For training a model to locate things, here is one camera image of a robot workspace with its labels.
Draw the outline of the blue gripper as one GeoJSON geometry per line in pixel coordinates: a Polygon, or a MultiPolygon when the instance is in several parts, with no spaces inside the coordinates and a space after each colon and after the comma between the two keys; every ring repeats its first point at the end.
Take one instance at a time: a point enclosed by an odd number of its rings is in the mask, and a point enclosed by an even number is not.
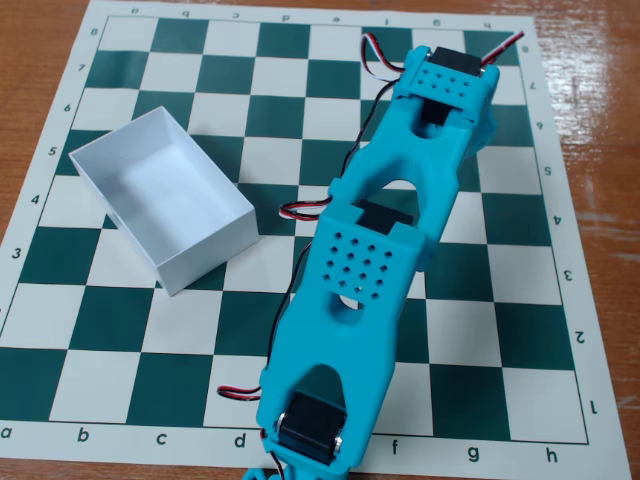
{"type": "Polygon", "coordinates": [[[492,114],[492,107],[489,106],[474,130],[466,157],[476,155],[480,150],[489,145],[493,141],[496,131],[497,126],[492,114]]]}

